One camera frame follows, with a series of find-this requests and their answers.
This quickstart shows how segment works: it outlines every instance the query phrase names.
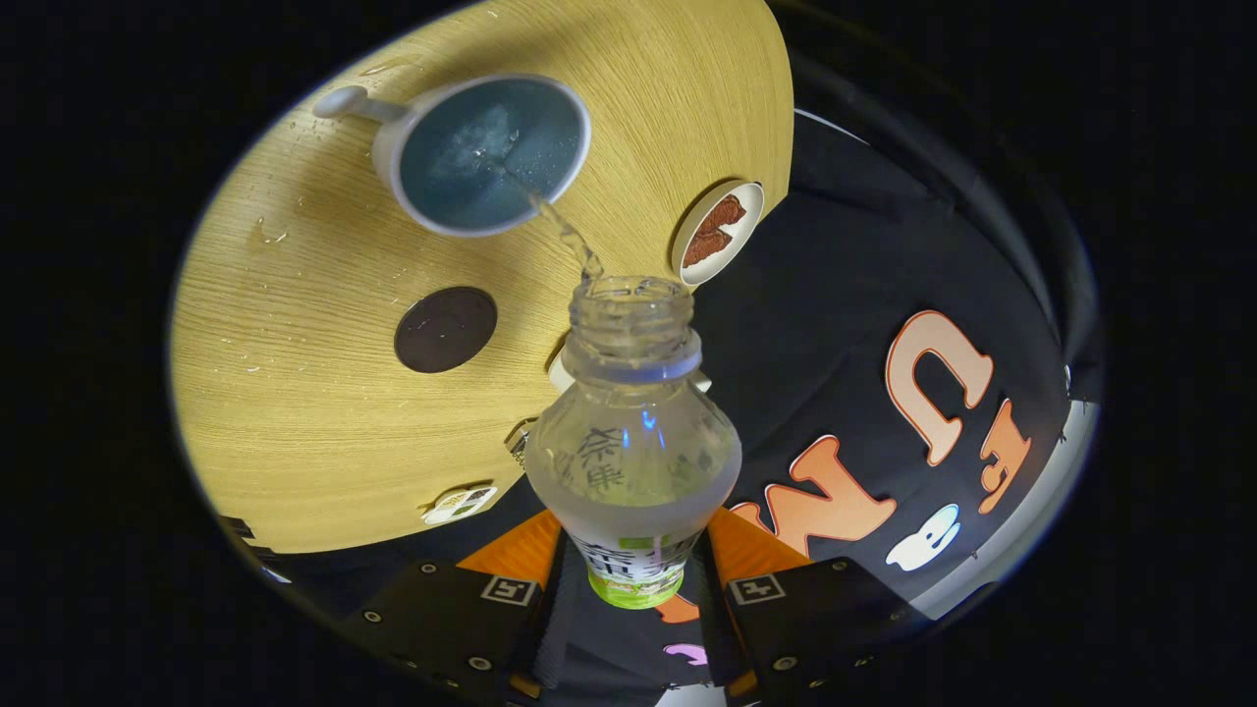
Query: mug handle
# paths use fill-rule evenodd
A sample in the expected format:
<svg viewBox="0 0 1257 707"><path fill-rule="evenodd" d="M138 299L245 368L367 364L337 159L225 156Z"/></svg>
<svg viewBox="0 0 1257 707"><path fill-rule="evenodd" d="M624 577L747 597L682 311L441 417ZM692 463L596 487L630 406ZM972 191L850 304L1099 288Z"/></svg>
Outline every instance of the mug handle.
<svg viewBox="0 0 1257 707"><path fill-rule="evenodd" d="M367 97L367 89L361 86L346 86L324 96L314 104L314 114L319 118L339 118L341 116L362 116L377 123L391 123L409 113L405 106L376 101Z"/></svg>

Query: black background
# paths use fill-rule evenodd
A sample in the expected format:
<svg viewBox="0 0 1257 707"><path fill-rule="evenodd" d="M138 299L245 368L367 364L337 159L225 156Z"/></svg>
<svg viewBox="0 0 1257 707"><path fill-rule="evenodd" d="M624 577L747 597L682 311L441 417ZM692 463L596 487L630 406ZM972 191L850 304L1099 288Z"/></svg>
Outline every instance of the black background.
<svg viewBox="0 0 1257 707"><path fill-rule="evenodd" d="M1217 688L1238 669L1242 536L1223 528L1242 507L1242 411L1210 414L1227 400L1212 391L1242 381L1238 340L1218 330L1242 321L1228 288L1253 262L1251 224L1219 206L1252 186L1234 108L1239 3L1158 16L1031 5L836 5L1036 157L1089 239L1115 343L1101 443L1056 530L884 689L1086 702L1106 684ZM176 263L216 182L287 106L437 11L14 10L10 262L41 282L10 301L10 415L34 444L9 472L16 630L4 633L28 703L425 699L244 571L187 481L161 386Z"/></svg>

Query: white mug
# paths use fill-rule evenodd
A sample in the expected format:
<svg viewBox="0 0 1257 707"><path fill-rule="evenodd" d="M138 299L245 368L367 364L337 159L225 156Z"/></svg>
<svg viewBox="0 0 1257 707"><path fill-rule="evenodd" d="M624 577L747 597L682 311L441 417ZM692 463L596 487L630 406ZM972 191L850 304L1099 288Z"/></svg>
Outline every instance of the white mug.
<svg viewBox="0 0 1257 707"><path fill-rule="evenodd" d="M494 235L537 215L515 180L480 165L484 153L554 201L590 151L585 103L569 87L534 74L442 86L409 106L347 86L314 106L321 118L349 113L381 123L371 148L376 174L410 218L445 235Z"/></svg>

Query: brown food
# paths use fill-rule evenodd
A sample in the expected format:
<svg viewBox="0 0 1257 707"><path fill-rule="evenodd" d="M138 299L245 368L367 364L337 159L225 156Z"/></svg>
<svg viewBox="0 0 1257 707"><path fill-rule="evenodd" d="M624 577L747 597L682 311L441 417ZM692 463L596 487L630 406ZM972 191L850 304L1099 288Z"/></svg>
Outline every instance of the brown food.
<svg viewBox="0 0 1257 707"><path fill-rule="evenodd" d="M703 225L699 226L699 233L705 230L714 230L718 226L735 224L742 220L742 216L747 215L747 210L742 208L742 201L734 195L728 195L720 200L719 204L711 209L708 218L703 219Z"/></svg>
<svg viewBox="0 0 1257 707"><path fill-rule="evenodd" d="M713 253L724 250L733 237L720 230L719 226L735 224L745 215L747 210L742 208L737 196L730 194L722 199L699 225L698 233L690 240L690 247L685 249L685 257L681 258L681 267L689 268Z"/></svg>
<svg viewBox="0 0 1257 707"><path fill-rule="evenodd" d="M713 253L724 250L724 247L729 245L730 240L733 240L733 237L723 230L709 230L695 235L694 240L690 242L690 247L685 249L685 258L681 259L681 267L688 268Z"/></svg>

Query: wood grain surface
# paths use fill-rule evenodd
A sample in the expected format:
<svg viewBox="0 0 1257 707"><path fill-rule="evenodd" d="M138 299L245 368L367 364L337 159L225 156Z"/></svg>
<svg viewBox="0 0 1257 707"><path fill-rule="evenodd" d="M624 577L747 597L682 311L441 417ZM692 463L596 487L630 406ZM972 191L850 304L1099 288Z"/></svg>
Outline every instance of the wood grain surface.
<svg viewBox="0 0 1257 707"><path fill-rule="evenodd" d="M502 72L551 75L588 106L588 160L557 208L610 274L671 277L674 231L718 181L762 181L766 213L786 195L793 96L762 0L494 0L353 63L228 176L176 292L177 421L215 511L243 518L250 543L380 542L436 527L420 513L446 489L519 478L503 440L557 396L546 362L568 328L573 257L538 220L425 231L372 170L376 125L310 113L346 84L406 102ZM416 374L393 355L397 322L453 286L486 291L498 328L463 366Z"/></svg>

